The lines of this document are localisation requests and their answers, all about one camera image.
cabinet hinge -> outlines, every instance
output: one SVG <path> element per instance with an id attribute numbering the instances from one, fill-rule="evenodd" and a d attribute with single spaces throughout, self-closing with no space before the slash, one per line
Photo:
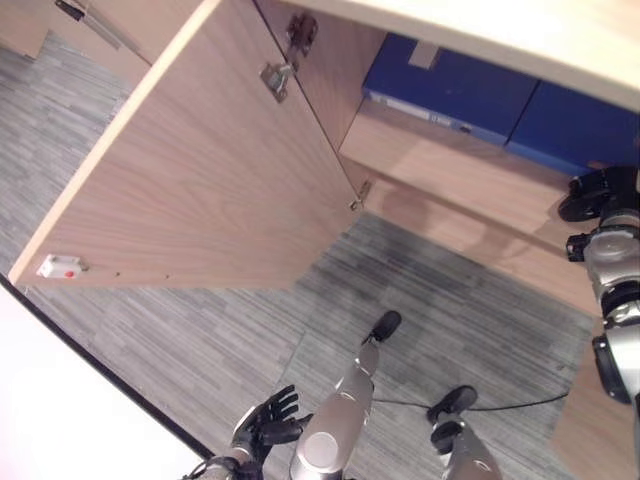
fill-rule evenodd
<path id="1" fill-rule="evenodd" d="M 369 195 L 372 185 L 373 184 L 371 183 L 371 181 L 365 180 L 365 182 L 360 187 L 360 190 L 358 191 L 358 198 L 356 198 L 353 202 L 349 204 L 349 208 L 351 210 L 355 212 L 359 208 L 364 207 L 364 201 L 367 199 L 367 195 Z"/>
<path id="2" fill-rule="evenodd" d="M 285 63 L 267 63 L 260 71 L 260 78 L 267 86 L 274 98 L 281 103 L 287 98 L 287 82 L 291 75 L 295 75 L 300 67 L 298 54 L 306 57 L 311 50 L 313 40 L 318 33 L 318 22 L 307 13 L 294 15 L 287 27 L 289 46 L 285 53 Z"/>

wire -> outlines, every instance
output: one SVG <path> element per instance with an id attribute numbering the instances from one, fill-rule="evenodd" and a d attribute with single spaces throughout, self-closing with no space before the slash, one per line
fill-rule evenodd
<path id="1" fill-rule="evenodd" d="M 516 403 L 514 405 L 505 405 L 502 407 L 478 407 L 478 408 L 468 408 L 469 412 L 501 412 L 503 410 L 515 410 L 516 408 L 527 408 L 527 407 L 535 407 L 536 405 L 544 405 L 545 403 L 557 402 L 569 395 L 569 392 L 562 393 L 560 395 L 556 395 L 555 397 L 547 398 L 545 400 L 539 400 L 536 402 L 529 403 Z M 418 403 L 418 402 L 405 402 L 402 400 L 389 400 L 387 398 L 374 398 L 374 402 L 376 403 L 388 403 L 391 405 L 404 405 L 408 407 L 418 407 L 424 408 L 426 410 L 431 410 L 431 405 L 427 405 L 426 403 Z"/>

floor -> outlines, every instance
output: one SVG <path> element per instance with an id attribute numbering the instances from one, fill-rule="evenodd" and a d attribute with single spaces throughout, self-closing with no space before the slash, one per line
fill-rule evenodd
<path id="1" fill-rule="evenodd" d="M 129 89 L 50 35 L 32 62 L 0 50 L 0 269 L 6 273 Z M 381 352 L 376 397 L 436 402 L 469 383 L 479 406 L 571 385 L 592 320 L 363 215 L 291 291 L 30 289 L 95 356 L 214 451 L 245 410 L 295 383 L 313 411 L 387 309 L 404 323 Z M 548 448 L 562 402 L 469 413 L 504 477 L 569 480 Z M 375 404 L 348 470 L 440 478 L 424 411 Z M 270 479 L 286 478 L 290 447 Z"/>

blue binder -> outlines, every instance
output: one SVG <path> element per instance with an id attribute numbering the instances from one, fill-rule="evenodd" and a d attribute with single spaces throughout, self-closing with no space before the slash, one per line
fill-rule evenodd
<path id="1" fill-rule="evenodd" d="M 415 40 L 389 34 L 364 84 L 372 100 L 504 145 L 538 80 L 439 48 L 430 65 L 409 63 Z"/>

cabinet shelf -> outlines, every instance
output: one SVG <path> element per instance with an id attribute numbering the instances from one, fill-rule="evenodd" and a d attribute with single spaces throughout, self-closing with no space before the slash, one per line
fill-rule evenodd
<path id="1" fill-rule="evenodd" d="M 369 211 L 599 314 L 584 268 L 564 253 L 567 236 L 594 225 L 557 217 L 567 176 L 370 101 L 340 153 L 378 178 Z"/>
<path id="2" fill-rule="evenodd" d="M 569 235 L 594 225 L 567 224 L 558 217 L 567 175 L 368 100 L 340 153 L 562 256 Z"/>

